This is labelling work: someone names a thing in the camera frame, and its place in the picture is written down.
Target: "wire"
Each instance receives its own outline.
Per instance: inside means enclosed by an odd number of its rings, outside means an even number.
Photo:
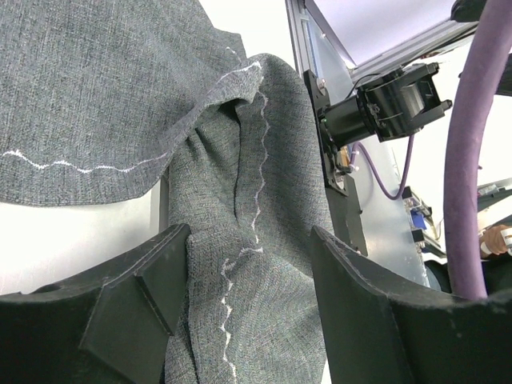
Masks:
[[[414,144],[414,135],[409,137],[409,143],[407,144],[406,163],[403,167],[403,173],[402,173],[402,181],[400,182],[400,187],[398,188],[398,192],[395,195],[392,195],[384,187],[384,183],[382,182],[380,176],[378,175],[377,168],[375,167],[375,164],[372,161],[371,156],[368,153],[368,150],[366,150],[364,145],[361,144],[360,142],[356,142],[352,146],[352,156],[350,158],[350,164],[352,166],[354,166],[355,158],[357,155],[357,150],[360,149],[362,154],[364,154],[366,160],[368,161],[368,165],[370,165],[371,171],[375,176],[375,180],[377,180],[377,184],[378,184],[378,186],[381,187],[381,190],[384,193],[384,195],[390,200],[398,200],[402,196],[403,191],[406,188],[407,175],[409,174],[409,168],[410,168],[410,159],[411,159],[412,153],[413,153],[413,144]]]
[[[430,228],[434,232],[434,239],[436,241],[439,241],[439,239],[441,238],[441,235],[442,235],[442,222],[444,221],[444,218],[442,218],[441,221],[437,225],[435,225],[431,219],[427,220],[427,221],[430,225]]]
[[[365,78],[372,78],[373,76],[380,76],[380,74],[365,74],[364,76],[358,78],[356,80],[356,82],[354,83],[354,86],[350,90],[349,94],[346,96],[345,100],[347,100],[352,95],[352,92],[355,91],[355,89],[358,87],[358,85],[361,82],[361,80],[364,80]]]
[[[452,291],[462,298],[487,297],[478,246],[478,156],[511,47],[512,2],[487,0],[455,95],[446,144],[446,255]]]

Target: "gray fabric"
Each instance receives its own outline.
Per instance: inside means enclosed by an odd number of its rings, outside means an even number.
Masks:
[[[197,1],[4,0],[0,26],[0,201],[32,206],[142,196],[242,52]]]
[[[134,198],[170,162],[169,219],[193,234],[166,382],[319,383],[308,239],[331,224],[294,70],[191,0],[9,0],[0,24],[0,198]]]
[[[184,376],[194,362],[199,382],[321,381],[307,251],[311,226],[330,228],[330,216],[310,101],[287,64],[263,55],[241,67],[255,63],[223,87],[246,101],[196,125],[170,164],[170,222],[193,235],[190,332],[170,340],[168,382],[195,382]]]

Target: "metal frame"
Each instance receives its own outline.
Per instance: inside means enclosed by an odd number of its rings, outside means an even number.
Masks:
[[[483,184],[478,186],[479,189],[485,188],[486,186],[496,185],[497,188],[509,188],[512,186],[512,178],[506,178],[504,180],[500,180],[499,182],[488,182],[487,184]]]
[[[444,22],[424,34],[420,34],[416,38],[412,38],[400,46],[388,50],[384,54],[352,69],[352,79],[357,80],[368,74],[385,73],[402,65],[404,62],[412,62],[424,54],[432,52],[437,47],[447,44],[458,36],[470,34],[476,30],[476,25],[477,23],[475,22],[467,24],[452,21]]]
[[[388,50],[384,54],[356,66],[354,60],[350,56],[350,53],[341,43],[338,36],[336,36],[327,20],[325,20],[314,0],[300,1],[304,3],[304,7],[309,11],[313,20],[326,35],[326,38],[330,41],[333,48],[336,49],[340,58],[345,64],[347,64],[353,81],[357,81],[368,74],[383,74],[402,65],[404,62],[412,62],[424,54],[428,54],[436,48],[447,44],[458,36],[471,34],[476,30],[477,25],[476,22],[458,23],[447,20],[437,25],[435,28],[420,34],[415,38],[407,40],[392,50]],[[296,4],[297,0],[286,0],[286,2]]]
[[[313,56],[311,55],[308,21],[306,8],[303,0],[286,0],[286,9],[288,11],[288,23],[290,24],[290,33],[292,46],[294,48],[295,69],[302,76],[306,70],[315,72]]]
[[[510,216],[512,212],[512,196],[496,202],[492,206],[478,212],[478,231],[481,233],[485,228]]]

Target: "white thread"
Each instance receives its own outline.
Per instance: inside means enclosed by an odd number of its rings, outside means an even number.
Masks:
[[[263,96],[263,101],[264,101],[261,116],[262,116],[263,121],[265,122],[265,132],[263,133],[262,140],[260,141],[260,143],[262,144],[263,150],[265,151],[265,157],[263,158],[263,161],[259,166],[259,175],[262,178],[262,184],[260,185],[258,192],[256,192],[256,195],[254,196],[254,201],[256,203],[256,216],[254,216],[254,220],[250,224],[250,227],[253,229],[253,232],[255,234],[256,234],[256,220],[258,220],[258,217],[259,217],[260,213],[262,212],[262,210],[260,209],[260,206],[259,206],[258,197],[259,197],[259,194],[262,192],[263,188],[265,188],[265,184],[266,184],[265,178],[263,177],[263,166],[265,165],[266,160],[269,158],[269,152],[265,146],[265,137],[270,129],[270,124],[266,120],[266,117],[265,117],[265,108],[268,105],[269,99],[267,96],[265,96],[261,92],[258,92],[258,93],[261,96]],[[257,235],[256,235],[256,244],[259,244],[259,238]]]
[[[31,164],[34,168],[37,168],[38,170],[45,170],[46,168],[50,168],[51,166],[70,166],[71,168],[75,168],[77,172],[80,172],[81,174],[89,174],[94,170],[116,170],[117,172],[122,172],[124,174],[127,174],[128,172],[131,172],[138,166],[141,166],[142,164],[145,164],[147,162],[156,162],[157,160],[160,160],[161,158],[164,158],[167,156],[167,152],[164,154],[161,154],[157,158],[148,158],[147,160],[142,160],[141,162],[138,162],[134,166],[131,166],[130,168],[116,168],[115,166],[96,166],[94,168],[79,168],[78,166],[75,166],[71,164],[70,162],[67,162],[66,160],[58,160],[56,162],[52,162],[50,164],[37,164],[36,162],[31,161],[28,159],[27,156],[25,156],[20,150],[8,150],[7,152],[4,152],[2,154],[2,157],[4,156],[15,156],[17,158],[20,158],[29,164]]]
[[[253,67],[257,67],[259,69],[262,68],[262,65],[260,64],[260,62],[253,62],[252,64],[249,64],[248,66],[245,66],[243,68],[240,68],[239,70],[232,70],[231,72],[228,72],[227,74],[224,74],[219,80],[217,83],[219,83],[221,80],[223,80],[224,78],[227,78],[230,74],[236,74],[237,72],[247,72],[248,70],[250,70],[251,68]]]
[[[237,59],[240,62],[242,62],[242,60],[240,60],[240,57],[237,55],[237,53],[234,50],[232,50],[229,47],[227,47],[226,49],[230,50],[237,57]],[[241,72],[241,71],[246,72],[246,71],[249,70],[249,68],[251,68],[253,66],[258,67],[259,69],[262,68],[260,62],[254,62],[254,63],[250,64],[249,66],[247,66],[245,68],[242,68],[240,70],[235,70],[233,72]],[[222,76],[219,79],[219,81],[223,80],[226,76],[232,74],[233,72],[229,72],[228,74],[225,74],[224,76]],[[263,133],[262,140],[260,141],[260,143],[262,144],[262,147],[263,147],[263,149],[265,151],[265,156],[264,156],[264,159],[263,159],[262,163],[259,166],[259,174],[260,174],[260,176],[262,178],[262,184],[260,185],[258,191],[256,192],[256,195],[254,196],[254,201],[256,203],[256,215],[254,216],[254,219],[253,219],[252,223],[250,224],[250,227],[252,228],[252,230],[254,232],[254,236],[256,237],[256,244],[259,244],[259,237],[258,237],[258,234],[256,233],[256,221],[258,220],[258,217],[259,217],[260,213],[262,212],[262,210],[260,208],[260,205],[259,205],[258,197],[259,197],[259,194],[262,192],[262,190],[263,190],[263,188],[265,187],[265,184],[266,184],[265,178],[263,177],[263,166],[265,165],[265,162],[266,162],[266,160],[269,157],[268,150],[265,147],[265,137],[266,137],[266,134],[268,133],[269,128],[270,128],[270,124],[268,123],[268,121],[266,120],[266,117],[265,117],[265,108],[266,108],[269,100],[261,92],[258,92],[258,93],[263,97],[263,107],[262,107],[262,110],[261,110],[261,116],[262,116],[263,121],[265,122],[265,132]],[[257,248],[257,249],[242,248],[240,250],[240,253],[238,254],[237,260],[240,259],[241,256],[243,256],[244,254],[246,254],[248,252],[257,252],[257,253],[262,254],[263,253],[263,248],[261,248],[261,247]],[[230,341],[231,341],[231,333],[228,332],[227,329],[226,329],[226,323],[227,323],[228,319],[230,318],[231,313],[233,312],[233,308],[227,304],[226,299],[227,299],[228,294],[231,292],[231,289],[234,286],[234,283],[227,277],[226,272],[232,270],[234,268],[235,264],[236,264],[236,261],[230,263],[230,260],[228,258],[226,260],[224,260],[224,263],[222,264],[221,276],[223,276],[224,279],[227,281],[228,287],[227,287],[226,293],[224,294],[224,296],[221,299],[221,304],[223,304],[226,307],[227,315],[226,315],[226,318],[224,319],[224,321],[222,322],[222,324],[220,326],[220,329],[221,329],[222,332],[224,332],[226,334],[226,344],[224,345],[224,353],[222,355],[222,360],[225,363],[227,363],[228,366],[230,366],[231,371],[233,373],[234,384],[237,384],[238,380],[237,380],[237,368],[236,368],[236,365],[233,364],[232,362],[230,362],[230,360],[227,358],[227,348],[228,348],[228,346],[230,344]]]
[[[240,56],[238,56],[238,54],[232,50],[230,47],[226,47],[227,50],[230,50],[232,54],[234,54],[236,56],[236,58],[238,59],[239,62],[242,62],[242,60],[240,59]]]

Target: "white panel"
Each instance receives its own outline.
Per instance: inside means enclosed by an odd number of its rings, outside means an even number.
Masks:
[[[247,57],[273,54],[295,67],[284,0],[199,0],[215,28],[242,36]]]
[[[356,65],[448,20],[454,0],[314,0]]]
[[[0,203],[0,294],[27,294],[122,254],[158,232],[152,193],[103,206]],[[154,215],[158,204],[154,205]]]

